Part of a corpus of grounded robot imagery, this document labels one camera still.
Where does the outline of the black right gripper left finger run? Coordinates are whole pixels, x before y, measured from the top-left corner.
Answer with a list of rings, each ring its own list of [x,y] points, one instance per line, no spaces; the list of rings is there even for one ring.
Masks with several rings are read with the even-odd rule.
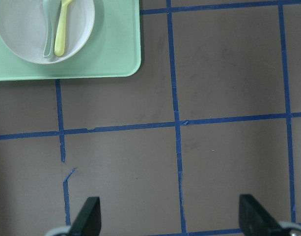
[[[89,197],[71,226],[49,230],[47,236],[99,236],[101,232],[101,206],[99,197]]]

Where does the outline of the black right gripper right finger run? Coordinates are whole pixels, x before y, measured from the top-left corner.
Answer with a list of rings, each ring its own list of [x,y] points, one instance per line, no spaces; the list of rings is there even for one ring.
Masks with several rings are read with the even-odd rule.
[[[246,236],[301,236],[301,226],[276,221],[251,195],[239,196],[239,227]]]

